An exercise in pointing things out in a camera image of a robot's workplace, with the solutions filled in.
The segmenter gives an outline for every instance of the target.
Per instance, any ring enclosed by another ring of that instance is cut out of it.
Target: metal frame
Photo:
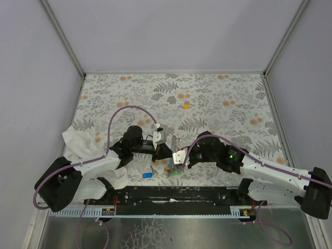
[[[35,210],[30,227],[23,243],[23,249],[37,249],[47,218],[47,210]]]
[[[87,74],[262,74],[263,71],[96,71]]]
[[[306,215],[306,217],[316,248],[321,248],[321,249],[331,248],[329,240],[326,239],[327,234],[322,224],[322,221],[317,218],[311,217],[309,215]]]
[[[263,81],[265,93],[266,93],[266,96],[267,96],[267,99],[268,99],[268,102],[269,102],[269,105],[270,105],[271,113],[272,113],[272,118],[273,118],[273,120],[276,124],[276,128],[277,128],[277,131],[278,131],[278,137],[281,141],[281,147],[283,149],[283,153],[285,154],[284,156],[285,156],[285,158],[288,162],[288,166],[290,166],[292,168],[297,168],[296,160],[294,158],[294,154],[293,154],[293,152],[291,150],[291,147],[289,145],[289,141],[288,141],[288,138],[287,138],[287,135],[286,135],[286,131],[285,131],[284,125],[282,123],[282,120],[280,118],[279,110],[278,110],[278,107],[276,105],[274,95],[272,93],[270,82],[268,81],[268,79],[263,74],[261,74],[261,79]]]
[[[303,15],[304,11],[306,10],[306,8],[308,7],[308,4],[310,2],[311,2],[311,0],[302,0],[302,3],[300,4],[299,8],[297,9],[288,28],[286,29],[286,32],[283,35],[280,43],[278,44],[269,64],[267,65],[266,69],[264,70],[264,75],[269,75],[269,73],[271,72],[276,60],[278,59],[280,53],[282,52],[283,48],[285,47],[285,44],[287,43],[289,37],[291,36],[294,28],[296,27],[296,24],[298,23],[299,19]]]
[[[49,5],[49,3],[47,2],[47,0],[39,0],[41,7],[43,8],[43,10],[45,11],[46,16],[48,17],[50,23],[52,24],[56,34],[58,35],[64,49],[66,50],[66,52],[68,53],[71,61],[73,62],[77,72],[79,73],[79,75],[84,78],[86,73],[84,72],[83,67],[81,66],[81,63],[78,61],[73,48],[71,47],[70,43],[68,42],[51,6]]]

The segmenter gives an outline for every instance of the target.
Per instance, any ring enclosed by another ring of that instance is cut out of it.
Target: leaf pattern
[[[177,84],[165,82],[165,83],[159,83],[159,85],[154,89],[154,92],[162,92],[162,93],[168,93],[172,90],[176,90],[178,88]]]
[[[264,140],[264,142],[258,141],[258,143],[256,143],[256,145],[254,146],[254,150],[253,153],[260,155],[262,157],[270,157],[273,156],[276,152],[278,152],[279,150],[281,150],[281,147],[279,146],[278,142],[275,142],[272,140],[271,141],[267,141]]]
[[[195,130],[198,130],[201,127],[205,127],[206,123],[205,120],[201,119],[201,117],[199,118],[199,120],[197,118],[187,118],[186,120],[184,120],[182,122],[182,124],[178,127],[179,130],[182,131],[192,131],[195,132]]]
[[[188,146],[198,134],[209,130],[261,157],[278,161],[283,159],[283,153],[265,96],[259,74],[89,74],[73,126],[76,130],[88,130],[96,139],[96,146],[105,151],[113,113],[122,106],[138,105],[160,122],[168,146],[172,138],[176,147]],[[189,109],[180,104],[185,101],[189,101]],[[144,138],[154,131],[147,114],[124,109],[111,125],[111,144],[131,125],[142,127]],[[68,148],[65,156],[77,159]],[[133,161],[126,165],[130,185],[237,186],[242,179],[241,175],[220,170],[214,163],[198,163],[173,175],[163,170],[169,163],[169,159],[156,161],[153,167],[158,175],[144,179],[142,174],[150,172],[151,155],[134,154]]]
[[[94,127],[93,120],[89,118],[89,120],[83,119],[76,119],[73,122],[73,127],[76,131],[85,131],[90,129],[91,127]]]

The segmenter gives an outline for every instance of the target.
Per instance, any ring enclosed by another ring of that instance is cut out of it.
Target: purple cable
[[[292,237],[284,230],[284,229],[282,229],[281,227],[279,227],[279,226],[277,226],[277,225],[275,225],[275,224],[272,224],[272,223],[268,223],[268,222],[262,222],[261,220],[260,220],[260,208],[261,208],[261,206],[264,204],[264,202],[266,202],[266,201],[261,201],[261,203],[260,203],[260,205],[259,205],[259,207],[258,207],[258,221],[259,221],[259,223],[260,223],[260,226],[262,227],[262,229],[263,229],[263,231],[266,233],[266,235],[271,239],[271,240],[273,240],[274,242],[276,242],[276,243],[278,243],[279,245],[284,245],[284,246],[292,246],[292,244],[293,244],[293,239],[292,239]],[[271,227],[275,227],[275,228],[277,228],[277,229],[279,229],[280,231],[282,231],[288,238],[289,238],[289,240],[290,240],[290,242],[289,243],[284,243],[284,242],[281,242],[281,241],[279,241],[279,240],[277,240],[275,237],[273,237],[271,234],[269,234],[268,232],[267,232],[267,230],[265,229],[265,227],[263,226],[263,225],[267,225],[267,226],[271,226]]]
[[[83,210],[79,216],[79,219],[78,219],[77,230],[76,230],[76,244],[77,244],[78,249],[81,249],[81,246],[79,245],[79,239],[78,239],[79,226],[81,225],[83,213],[84,213],[85,209],[87,209],[89,202],[90,202],[90,199],[87,200],[87,204],[85,204],[85,207],[83,208]],[[106,240],[105,246],[103,248],[103,249],[106,249],[108,246],[108,243],[109,243],[109,232],[108,232],[108,228],[107,228],[106,224],[103,222],[101,222],[101,224],[103,224],[103,226],[105,227],[105,230],[106,230],[107,240]]]
[[[126,109],[126,108],[136,108],[136,109],[139,109],[139,110],[142,110],[144,111],[147,115],[149,115],[151,117],[151,119],[154,121],[154,123],[157,123],[156,119],[152,116],[151,113],[149,113],[147,110],[139,107],[139,106],[135,106],[135,105],[128,105],[128,106],[124,106],[124,107],[121,107],[120,109],[118,109],[113,115],[112,117],[110,118],[110,121],[109,121],[109,124],[108,124],[108,130],[107,130],[107,150],[106,150],[106,155],[108,154],[109,152],[109,147],[110,147],[110,126],[113,122],[113,119],[115,117],[115,115],[117,115],[119,113],[119,111],[123,110],[123,109]],[[90,159],[88,161],[84,161],[82,163],[78,162],[78,163],[74,163],[74,164],[70,164],[70,165],[67,165],[65,167],[62,167],[58,170],[55,170],[54,172],[52,172],[51,174],[49,174],[39,185],[38,187],[36,188],[36,191],[35,193],[33,194],[33,205],[35,206],[35,208],[39,209],[39,210],[45,210],[45,209],[48,209],[49,207],[48,206],[39,206],[38,203],[37,203],[37,195],[38,195],[38,192],[40,191],[40,189],[42,188],[42,186],[48,181],[50,180],[53,176],[59,174],[60,172],[64,171],[64,170],[67,170],[67,169],[70,169],[72,167],[75,167],[75,166],[80,166],[82,164],[87,164],[87,163],[91,163],[91,162],[96,162],[96,161],[99,161],[101,159],[105,158],[105,155],[102,155],[101,157],[98,157],[98,158],[94,158],[94,159]]]
[[[288,174],[288,175],[291,175],[291,176],[295,176],[296,178],[301,178],[301,179],[304,179],[304,180],[308,180],[308,181],[311,181],[311,182],[314,182],[314,183],[318,183],[318,184],[321,184],[325,187],[328,187],[328,188],[331,188],[332,189],[332,185],[330,184],[327,184],[327,183],[323,183],[321,181],[318,181],[318,180],[315,180],[315,179],[312,179],[312,178],[309,178],[309,177],[306,177],[306,176],[303,176],[303,175],[300,175],[300,174],[296,174],[296,173],[293,173],[293,172],[289,172],[287,170],[283,170],[283,169],[279,169],[277,167],[274,167],[274,166],[271,166],[271,165],[268,165],[266,163],[263,163],[262,161],[258,160],[257,158],[253,157],[252,155],[250,155],[249,153],[247,153],[246,151],[244,151],[243,149],[241,149],[239,146],[237,146],[236,144],[234,144],[232,141],[229,141],[228,139],[222,137],[222,136],[218,136],[218,135],[213,135],[213,134],[208,134],[208,135],[203,135],[203,136],[200,136],[198,137],[193,143],[192,145],[188,148],[188,151],[187,151],[187,154],[186,154],[186,157],[185,157],[185,160],[183,161],[183,164],[185,164],[188,160],[188,157],[189,157],[189,153],[190,151],[192,150],[192,148],[194,147],[195,143],[197,143],[198,141],[200,141],[201,139],[205,138],[205,137],[216,137],[218,139],[221,139],[221,140],[224,140],[225,142],[231,144],[232,146],[234,146],[236,149],[238,149],[239,151],[241,151],[242,153],[244,153],[245,155],[247,155],[249,158],[251,158],[252,160],[254,160],[255,162],[258,162],[260,164],[263,164],[265,167],[269,168],[269,169],[272,169],[272,170],[276,170],[276,171],[279,171],[279,172],[282,172],[282,173],[285,173],[285,174]]]

